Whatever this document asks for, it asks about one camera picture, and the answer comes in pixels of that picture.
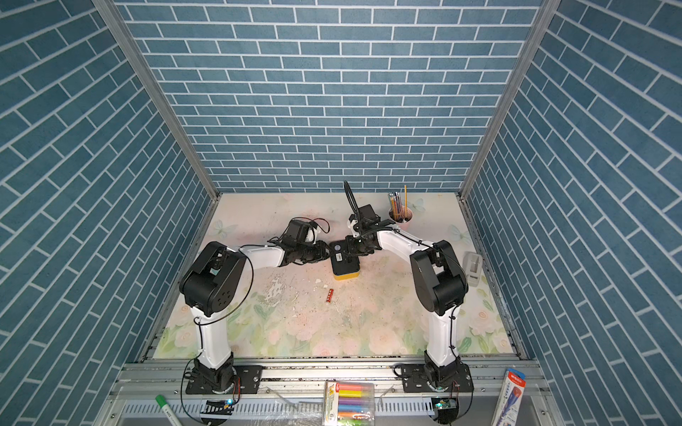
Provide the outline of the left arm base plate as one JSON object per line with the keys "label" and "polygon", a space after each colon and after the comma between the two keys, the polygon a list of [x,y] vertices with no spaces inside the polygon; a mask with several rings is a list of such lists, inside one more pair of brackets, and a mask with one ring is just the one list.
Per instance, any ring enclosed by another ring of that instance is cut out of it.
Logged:
{"label": "left arm base plate", "polygon": [[257,365],[210,369],[197,364],[184,374],[184,392],[189,395],[257,394],[262,373],[263,367]]}

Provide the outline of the yellow alarm clock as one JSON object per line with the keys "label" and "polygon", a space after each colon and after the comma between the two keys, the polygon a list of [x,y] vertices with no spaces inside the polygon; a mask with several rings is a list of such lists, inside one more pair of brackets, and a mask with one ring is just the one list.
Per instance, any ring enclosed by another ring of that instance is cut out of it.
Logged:
{"label": "yellow alarm clock", "polygon": [[345,240],[330,243],[330,261],[335,280],[350,280],[360,275],[360,260],[350,254]]}

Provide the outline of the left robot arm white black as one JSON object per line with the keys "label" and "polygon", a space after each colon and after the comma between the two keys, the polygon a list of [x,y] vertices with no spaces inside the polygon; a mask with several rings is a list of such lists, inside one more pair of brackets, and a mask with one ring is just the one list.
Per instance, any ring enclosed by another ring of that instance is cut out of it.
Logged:
{"label": "left robot arm white black", "polygon": [[304,266],[330,257],[329,246],[320,241],[320,233],[329,230],[319,218],[293,218],[285,231],[266,244],[245,244],[229,248],[218,241],[209,242],[179,285],[190,307],[198,333],[199,353],[193,361],[189,378],[209,393],[227,393],[238,389],[234,352],[227,337],[227,318],[243,305],[234,304],[243,272],[248,272],[250,294],[255,271],[295,264]]}

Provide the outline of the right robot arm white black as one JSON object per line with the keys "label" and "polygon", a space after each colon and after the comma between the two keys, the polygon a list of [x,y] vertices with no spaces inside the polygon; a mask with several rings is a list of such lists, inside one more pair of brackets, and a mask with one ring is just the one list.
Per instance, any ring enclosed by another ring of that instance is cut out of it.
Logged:
{"label": "right robot arm white black", "polygon": [[462,392],[473,390],[468,366],[456,348],[456,320],[469,285],[465,272],[448,241],[425,241],[403,232],[390,220],[383,220],[371,205],[358,206],[351,200],[353,214],[346,237],[351,257],[363,257],[388,250],[410,264],[417,299],[429,312],[424,373],[431,387]]}

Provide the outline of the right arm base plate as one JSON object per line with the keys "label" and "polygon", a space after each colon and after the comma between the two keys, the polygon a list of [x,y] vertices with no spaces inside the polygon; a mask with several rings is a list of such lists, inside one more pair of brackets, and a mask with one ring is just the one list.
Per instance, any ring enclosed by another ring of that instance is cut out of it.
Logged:
{"label": "right arm base plate", "polygon": [[396,364],[394,374],[405,393],[472,392],[474,385],[469,366],[451,363],[445,367],[425,364]]}

